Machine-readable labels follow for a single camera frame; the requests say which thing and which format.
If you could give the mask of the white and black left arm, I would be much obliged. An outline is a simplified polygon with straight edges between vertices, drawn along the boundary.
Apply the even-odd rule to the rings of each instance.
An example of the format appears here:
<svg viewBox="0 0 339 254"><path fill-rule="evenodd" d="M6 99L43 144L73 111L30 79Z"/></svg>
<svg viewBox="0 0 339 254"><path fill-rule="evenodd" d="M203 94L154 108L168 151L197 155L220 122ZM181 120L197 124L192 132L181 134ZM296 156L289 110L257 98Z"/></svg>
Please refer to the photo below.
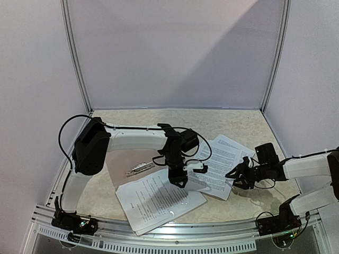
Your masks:
<svg viewBox="0 0 339 254"><path fill-rule="evenodd" d="M104 166L107 153L120 150L151 149L164 158L169 182L184 188L188 182L185 153L199 146L199 138L192 129L158 123L152 126L109 125L100 117L92 117L74 143L68 157L70 175L62 188L58 221L68 230L79 224L73 214L89 181Z"/></svg>

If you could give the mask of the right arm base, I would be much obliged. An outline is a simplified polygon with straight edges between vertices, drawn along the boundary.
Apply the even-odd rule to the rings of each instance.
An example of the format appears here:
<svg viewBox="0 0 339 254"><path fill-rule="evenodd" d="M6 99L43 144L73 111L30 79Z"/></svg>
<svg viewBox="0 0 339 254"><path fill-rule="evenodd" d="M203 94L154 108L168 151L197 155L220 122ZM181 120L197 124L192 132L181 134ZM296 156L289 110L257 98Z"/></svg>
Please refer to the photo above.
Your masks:
<svg viewBox="0 0 339 254"><path fill-rule="evenodd" d="M260 236L301 229L300 216L294 215L290 207L291 201L295 197L288 199L279 206L278 215L273 215L270 212L262 212L258 215L255 225Z"/></svg>

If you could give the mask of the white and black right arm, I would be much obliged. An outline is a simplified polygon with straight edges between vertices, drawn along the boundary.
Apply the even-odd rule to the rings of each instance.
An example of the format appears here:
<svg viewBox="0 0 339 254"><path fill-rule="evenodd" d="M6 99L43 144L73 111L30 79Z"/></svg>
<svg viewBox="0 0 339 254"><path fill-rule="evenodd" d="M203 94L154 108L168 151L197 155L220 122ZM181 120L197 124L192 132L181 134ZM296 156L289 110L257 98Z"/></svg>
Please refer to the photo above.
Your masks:
<svg viewBox="0 0 339 254"><path fill-rule="evenodd" d="M257 146L255 152L258 165L251 166L250 158L244 157L225 177L241 189L253 189L255 183L270 179L284 182L291 179L328 176L330 181L321 188L297 195L283 205L283 212L274 219L279 231L294 223L295 217L306 212L338 202L338 148L303 156L292 156L279 160L272 143Z"/></svg>

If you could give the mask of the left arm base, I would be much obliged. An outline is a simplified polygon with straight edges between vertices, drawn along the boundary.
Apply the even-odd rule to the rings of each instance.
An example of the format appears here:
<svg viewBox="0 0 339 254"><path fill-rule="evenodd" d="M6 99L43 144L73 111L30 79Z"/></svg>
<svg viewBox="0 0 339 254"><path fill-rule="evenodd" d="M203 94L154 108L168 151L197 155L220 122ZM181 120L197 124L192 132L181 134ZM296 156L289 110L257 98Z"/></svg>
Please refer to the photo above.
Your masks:
<svg viewBox="0 0 339 254"><path fill-rule="evenodd" d="M78 215L77 212L65 212L57 196L54 202L55 212L51 225L72 232L73 234L94 235L99 221L90 215Z"/></svg>

